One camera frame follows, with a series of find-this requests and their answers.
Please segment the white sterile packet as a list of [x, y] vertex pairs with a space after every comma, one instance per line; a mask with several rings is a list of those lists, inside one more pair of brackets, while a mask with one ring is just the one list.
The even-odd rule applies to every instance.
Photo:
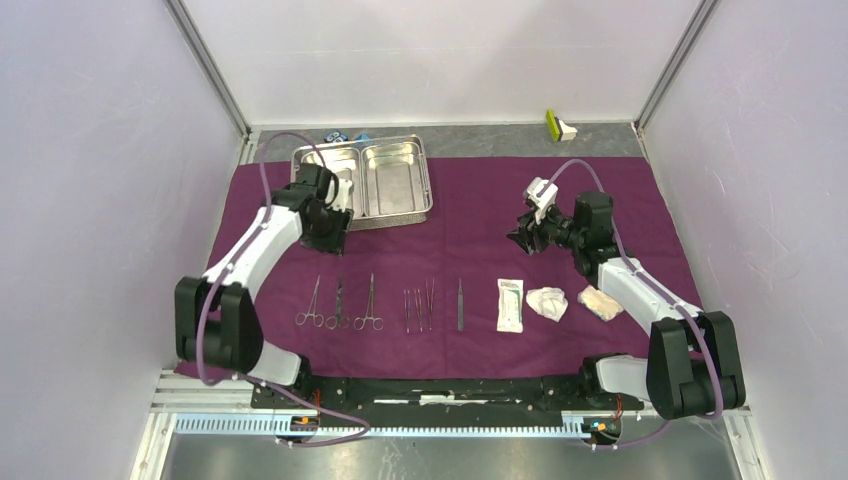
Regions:
[[521, 334], [524, 330], [522, 305], [524, 285], [522, 280], [498, 280], [497, 331]]

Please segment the white gauze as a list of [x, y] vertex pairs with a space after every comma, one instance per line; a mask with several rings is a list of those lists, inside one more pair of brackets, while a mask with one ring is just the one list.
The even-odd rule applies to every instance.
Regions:
[[569, 305], [565, 292], [556, 287], [529, 290], [526, 303], [536, 314], [554, 322], [562, 319]]

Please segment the steel surgical scissors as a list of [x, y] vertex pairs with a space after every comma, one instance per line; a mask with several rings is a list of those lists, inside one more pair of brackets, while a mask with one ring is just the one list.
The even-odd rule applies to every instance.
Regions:
[[343, 311], [343, 277], [339, 276], [336, 286], [333, 314], [325, 319], [324, 327], [328, 330], [344, 330], [350, 326], [350, 319]]

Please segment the metal instrument tray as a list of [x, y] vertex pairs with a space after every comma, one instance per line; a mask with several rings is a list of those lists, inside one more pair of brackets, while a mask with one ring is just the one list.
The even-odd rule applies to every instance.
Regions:
[[413, 134], [304, 146], [292, 153], [291, 172], [303, 163], [326, 161], [353, 183], [352, 231], [422, 223], [433, 207], [427, 157]]

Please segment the steel scalpel handle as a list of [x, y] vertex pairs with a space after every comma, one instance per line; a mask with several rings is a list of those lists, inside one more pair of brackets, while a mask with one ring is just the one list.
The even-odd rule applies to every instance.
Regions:
[[457, 288], [457, 331], [464, 331], [464, 291], [462, 279], [458, 279]]
[[433, 330], [433, 307], [435, 297], [435, 278], [431, 277], [425, 283], [426, 295], [426, 310], [427, 310], [427, 327], [429, 331]]

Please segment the beige gauze roll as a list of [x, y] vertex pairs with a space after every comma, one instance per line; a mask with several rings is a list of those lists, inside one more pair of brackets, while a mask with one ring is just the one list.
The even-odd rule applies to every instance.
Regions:
[[588, 285], [577, 297], [578, 302], [604, 322], [609, 322], [624, 311], [623, 306], [611, 296]]

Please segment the purple cloth wrap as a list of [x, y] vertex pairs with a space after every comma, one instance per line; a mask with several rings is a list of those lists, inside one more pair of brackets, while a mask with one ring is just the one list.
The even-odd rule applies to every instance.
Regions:
[[[429, 163], [434, 204], [426, 221], [356, 231], [342, 256], [291, 247], [275, 265], [254, 304], [264, 337], [307, 357], [317, 375], [386, 378], [515, 378], [570, 374], [586, 357], [625, 353], [645, 357], [648, 336], [628, 315], [604, 322], [581, 305], [586, 286], [570, 252], [550, 247], [528, 255], [507, 233], [526, 211], [523, 190], [535, 177], [554, 176], [558, 206], [571, 212], [580, 192], [602, 185], [627, 251], [660, 283], [690, 303], [700, 300], [675, 226], [647, 163], [640, 158], [591, 158], [566, 167], [560, 158], [439, 158]], [[362, 331], [370, 275], [375, 313], [384, 328]], [[343, 277], [344, 330], [297, 326], [321, 276], [317, 311], [333, 314]], [[433, 330], [427, 327], [425, 283], [435, 278]], [[464, 331], [457, 331], [457, 288], [464, 291]], [[497, 331], [498, 280], [522, 280], [521, 334]], [[559, 322], [526, 303], [531, 289], [556, 287], [568, 309]], [[403, 290], [410, 291], [410, 334]], [[420, 333], [413, 290], [422, 299]]]

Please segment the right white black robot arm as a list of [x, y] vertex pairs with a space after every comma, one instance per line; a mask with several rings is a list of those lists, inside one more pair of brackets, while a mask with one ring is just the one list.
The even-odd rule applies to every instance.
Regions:
[[577, 272], [609, 296], [648, 336], [648, 354], [609, 353], [584, 359], [580, 400], [602, 408], [617, 394], [650, 403], [665, 420], [713, 418], [742, 407], [746, 387], [735, 327], [722, 311], [704, 311], [656, 280], [623, 247], [613, 199], [589, 190], [572, 214], [555, 204], [546, 181], [524, 192], [529, 211], [508, 238], [528, 254], [549, 246], [571, 252]]

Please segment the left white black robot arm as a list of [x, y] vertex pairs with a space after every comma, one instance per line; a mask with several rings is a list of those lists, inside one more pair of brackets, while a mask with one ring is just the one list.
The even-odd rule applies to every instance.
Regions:
[[202, 276], [175, 287], [176, 353], [195, 364], [200, 380], [213, 368], [276, 384], [290, 407], [314, 394], [306, 360], [265, 339], [253, 296], [293, 245], [341, 255], [352, 224], [352, 181], [325, 166], [300, 168], [288, 185], [265, 191], [265, 202], [232, 249]]

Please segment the yellow green white object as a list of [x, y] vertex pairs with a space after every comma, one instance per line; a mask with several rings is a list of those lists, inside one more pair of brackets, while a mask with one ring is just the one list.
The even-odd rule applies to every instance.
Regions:
[[545, 123], [553, 142], [570, 142], [578, 134], [578, 130], [560, 119], [553, 109], [546, 110]]

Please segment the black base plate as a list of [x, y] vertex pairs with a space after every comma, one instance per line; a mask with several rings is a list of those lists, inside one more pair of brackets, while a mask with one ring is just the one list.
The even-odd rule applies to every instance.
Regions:
[[577, 374], [512, 379], [399, 380], [314, 375], [298, 397], [348, 416], [318, 415], [322, 427], [554, 427], [563, 411], [638, 411], [635, 397], [591, 391]]

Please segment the aluminium frame rail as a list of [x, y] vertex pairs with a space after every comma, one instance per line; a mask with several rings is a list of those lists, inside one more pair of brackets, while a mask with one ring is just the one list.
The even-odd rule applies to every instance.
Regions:
[[[161, 372], [147, 418], [143, 438], [137, 450], [129, 479], [165, 479], [165, 467], [169, 451], [175, 445], [177, 435], [222, 435], [239, 437], [258, 437], [271, 440], [277, 437], [300, 438], [317, 435], [319, 441], [347, 438], [359, 435], [353, 440], [340, 443], [340, 447], [359, 446], [368, 438], [400, 440], [568, 440], [569, 448], [583, 448], [587, 451], [601, 452], [600, 446], [591, 446], [589, 427], [600, 426], [601, 420], [611, 422], [612, 411], [602, 410], [561, 410], [552, 411], [553, 420], [532, 420], [525, 415], [523, 420], [508, 420], [505, 425], [483, 425], [482, 416], [473, 414], [475, 420], [469, 426], [375, 426], [376, 420], [365, 426], [327, 416], [323, 426], [304, 426], [296, 419], [319, 419], [315, 410], [303, 408], [253, 409], [251, 401], [254, 394], [261, 394], [262, 388], [244, 380], [223, 380], [208, 387], [200, 380], [175, 373], [172, 370]], [[755, 422], [750, 410], [743, 408], [736, 413], [726, 413], [718, 424], [707, 420], [689, 418], [684, 425], [677, 420], [666, 430], [670, 435], [672, 427], [682, 429], [694, 426], [696, 432], [710, 436], [727, 450], [730, 456], [731, 470], [738, 473], [739, 479], [772, 479], [755, 435]], [[621, 431], [630, 428], [633, 434], [639, 428], [647, 428], [654, 434], [660, 430], [662, 420], [652, 408], [625, 410], [619, 418]]]

